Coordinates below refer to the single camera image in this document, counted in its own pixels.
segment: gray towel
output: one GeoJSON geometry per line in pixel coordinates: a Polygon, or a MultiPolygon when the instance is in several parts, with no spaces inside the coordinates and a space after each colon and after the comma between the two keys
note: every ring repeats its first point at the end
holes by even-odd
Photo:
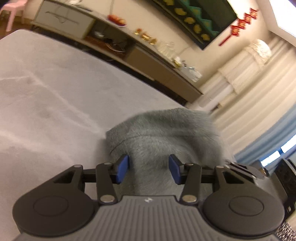
{"type": "Polygon", "coordinates": [[[219,136],[205,112],[185,108],[159,110],[132,117],[107,132],[113,161],[130,156],[131,168],[120,185],[122,195],[176,195],[168,169],[175,154],[182,163],[214,167],[222,164],[219,136]]]}

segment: pink plastic chair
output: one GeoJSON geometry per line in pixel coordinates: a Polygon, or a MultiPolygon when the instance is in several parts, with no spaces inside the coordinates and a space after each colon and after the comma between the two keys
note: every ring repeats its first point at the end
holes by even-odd
{"type": "Polygon", "coordinates": [[[6,32],[10,32],[12,25],[13,25],[13,21],[15,20],[15,15],[17,14],[17,11],[22,11],[22,20],[21,23],[24,24],[24,10],[25,10],[25,6],[28,0],[18,0],[17,2],[13,2],[13,3],[7,3],[3,6],[3,8],[1,8],[0,10],[0,15],[2,13],[3,10],[6,11],[10,11],[10,16],[9,16],[9,20],[8,20],[8,24],[6,27],[6,32]]]}

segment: gray tabletop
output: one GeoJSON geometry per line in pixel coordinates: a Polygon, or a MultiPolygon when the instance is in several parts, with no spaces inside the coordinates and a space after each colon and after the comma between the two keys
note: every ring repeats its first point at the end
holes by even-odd
{"type": "MultiPolygon", "coordinates": [[[[60,171],[108,160],[105,132],[140,112],[180,107],[140,80],[42,35],[0,40],[0,240],[14,202],[60,171]]],[[[94,186],[86,193],[95,198],[94,186]]]]}

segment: television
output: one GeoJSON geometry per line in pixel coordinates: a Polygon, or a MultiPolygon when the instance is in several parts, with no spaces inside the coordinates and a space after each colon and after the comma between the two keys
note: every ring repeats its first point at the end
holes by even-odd
{"type": "Polygon", "coordinates": [[[237,19],[227,0],[147,0],[202,50],[237,19]]]}

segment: red hanging decoration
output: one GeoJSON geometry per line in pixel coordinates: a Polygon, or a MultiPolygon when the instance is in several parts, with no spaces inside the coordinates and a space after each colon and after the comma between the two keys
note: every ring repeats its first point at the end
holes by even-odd
{"type": "Polygon", "coordinates": [[[237,36],[239,37],[239,32],[241,29],[246,29],[246,24],[251,24],[252,23],[252,18],[257,19],[258,16],[258,11],[259,10],[254,10],[250,8],[250,14],[245,13],[244,14],[244,19],[238,19],[237,26],[235,25],[230,25],[231,28],[231,33],[227,38],[225,38],[219,46],[222,46],[228,39],[230,39],[231,36],[237,36]]]}

